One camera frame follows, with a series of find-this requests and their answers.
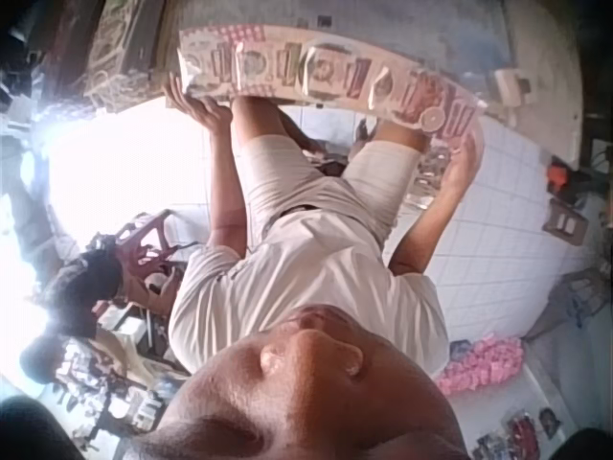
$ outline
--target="knee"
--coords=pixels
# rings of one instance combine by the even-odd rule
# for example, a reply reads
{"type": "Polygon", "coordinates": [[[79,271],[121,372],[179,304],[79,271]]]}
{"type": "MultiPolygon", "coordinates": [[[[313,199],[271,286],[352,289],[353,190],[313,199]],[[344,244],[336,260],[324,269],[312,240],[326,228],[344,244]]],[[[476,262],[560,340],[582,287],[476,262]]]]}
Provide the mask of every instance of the knee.
{"type": "Polygon", "coordinates": [[[232,113],[237,116],[241,114],[252,114],[254,112],[261,113],[263,109],[273,107],[274,105],[264,98],[255,96],[236,96],[232,100],[232,113]]]}

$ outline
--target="nose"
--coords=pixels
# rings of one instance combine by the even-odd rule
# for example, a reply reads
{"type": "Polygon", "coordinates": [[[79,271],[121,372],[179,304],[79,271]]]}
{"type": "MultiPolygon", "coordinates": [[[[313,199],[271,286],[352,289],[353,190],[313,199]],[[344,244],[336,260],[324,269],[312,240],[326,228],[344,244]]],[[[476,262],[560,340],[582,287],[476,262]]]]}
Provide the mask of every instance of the nose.
{"type": "Polygon", "coordinates": [[[322,331],[304,329],[266,345],[261,350],[260,362],[267,376],[289,372],[295,378],[312,377],[332,371],[355,377],[362,369],[364,355],[356,346],[335,340],[322,331]]]}

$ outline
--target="hand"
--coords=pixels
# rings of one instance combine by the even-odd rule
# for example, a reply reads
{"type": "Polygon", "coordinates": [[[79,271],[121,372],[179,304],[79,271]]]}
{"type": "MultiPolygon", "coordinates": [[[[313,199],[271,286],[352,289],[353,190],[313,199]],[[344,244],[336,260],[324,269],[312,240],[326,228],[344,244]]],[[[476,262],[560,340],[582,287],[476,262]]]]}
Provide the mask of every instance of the hand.
{"type": "Polygon", "coordinates": [[[315,139],[310,139],[308,141],[308,145],[305,146],[304,150],[321,158],[326,158],[326,155],[328,155],[326,145],[323,142],[316,141],[315,139]]]}
{"type": "Polygon", "coordinates": [[[127,363],[115,362],[113,363],[113,370],[118,376],[125,377],[125,375],[127,374],[127,363]]]}
{"type": "Polygon", "coordinates": [[[230,132],[232,123],[232,110],[219,105],[213,98],[205,96],[202,101],[183,94],[181,90],[181,78],[170,74],[168,81],[163,87],[164,94],[172,104],[183,113],[206,127],[214,135],[230,132]]]}
{"type": "Polygon", "coordinates": [[[471,132],[460,150],[451,152],[451,161],[441,179],[441,194],[462,199],[481,167],[483,153],[480,150],[475,132],[471,132]]]}

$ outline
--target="red object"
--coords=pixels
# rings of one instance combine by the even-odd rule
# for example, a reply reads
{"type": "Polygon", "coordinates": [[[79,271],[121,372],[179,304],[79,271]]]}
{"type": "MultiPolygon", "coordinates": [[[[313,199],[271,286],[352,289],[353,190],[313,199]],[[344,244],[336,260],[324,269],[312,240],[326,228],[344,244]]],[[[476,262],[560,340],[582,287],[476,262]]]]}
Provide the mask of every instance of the red object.
{"type": "Polygon", "coordinates": [[[556,193],[568,182],[568,172],[561,166],[550,166],[547,169],[547,180],[554,184],[556,193]]]}

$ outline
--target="leg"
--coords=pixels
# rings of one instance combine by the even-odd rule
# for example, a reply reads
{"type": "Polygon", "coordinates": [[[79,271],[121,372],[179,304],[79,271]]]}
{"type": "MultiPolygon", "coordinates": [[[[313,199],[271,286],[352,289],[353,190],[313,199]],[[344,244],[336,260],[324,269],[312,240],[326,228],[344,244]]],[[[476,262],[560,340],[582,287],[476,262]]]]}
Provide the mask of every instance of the leg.
{"type": "Polygon", "coordinates": [[[377,125],[373,141],[345,169],[343,178],[375,217],[376,236],[381,242],[392,231],[420,155],[427,147],[428,138],[420,132],[383,121],[377,125]]]}
{"type": "Polygon", "coordinates": [[[266,99],[238,97],[232,103],[234,126],[246,163],[243,190],[258,231],[280,210],[297,187],[322,177],[285,131],[277,106],[266,99]]]}

